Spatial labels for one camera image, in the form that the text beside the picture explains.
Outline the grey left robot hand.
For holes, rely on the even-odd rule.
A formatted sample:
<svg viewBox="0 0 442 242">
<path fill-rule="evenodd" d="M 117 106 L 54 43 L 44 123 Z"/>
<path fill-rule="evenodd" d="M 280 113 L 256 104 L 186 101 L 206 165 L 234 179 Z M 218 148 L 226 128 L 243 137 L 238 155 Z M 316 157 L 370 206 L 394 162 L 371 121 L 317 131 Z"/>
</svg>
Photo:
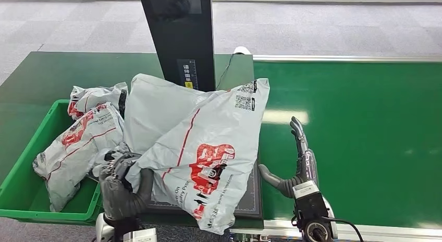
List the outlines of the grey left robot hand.
<svg viewBox="0 0 442 242">
<path fill-rule="evenodd" d="M 103 208 L 107 218 L 122 220 L 145 213 L 151 201 L 153 171 L 149 168 L 139 172 L 140 183 L 136 193 L 126 187 L 126 175 L 141 156 L 137 153 L 113 153 L 113 160 L 100 166 L 99 182 Z"/>
</svg>

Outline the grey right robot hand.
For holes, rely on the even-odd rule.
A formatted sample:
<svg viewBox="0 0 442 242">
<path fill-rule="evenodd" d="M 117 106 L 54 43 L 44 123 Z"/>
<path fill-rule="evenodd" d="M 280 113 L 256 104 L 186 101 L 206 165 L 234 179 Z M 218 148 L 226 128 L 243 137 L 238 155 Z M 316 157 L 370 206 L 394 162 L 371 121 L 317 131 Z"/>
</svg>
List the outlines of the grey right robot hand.
<svg viewBox="0 0 442 242">
<path fill-rule="evenodd" d="M 264 164 L 259 164 L 257 167 L 262 178 L 268 184 L 277 189 L 283 196 L 293 199 L 294 193 L 292 188 L 294 186 L 310 180 L 318 184 L 318 176 L 316 158 L 314 152 L 309 148 L 301 122 L 293 116 L 290 121 L 290 127 L 298 153 L 295 175 L 290 179 L 281 179 L 272 174 Z"/>
</svg>

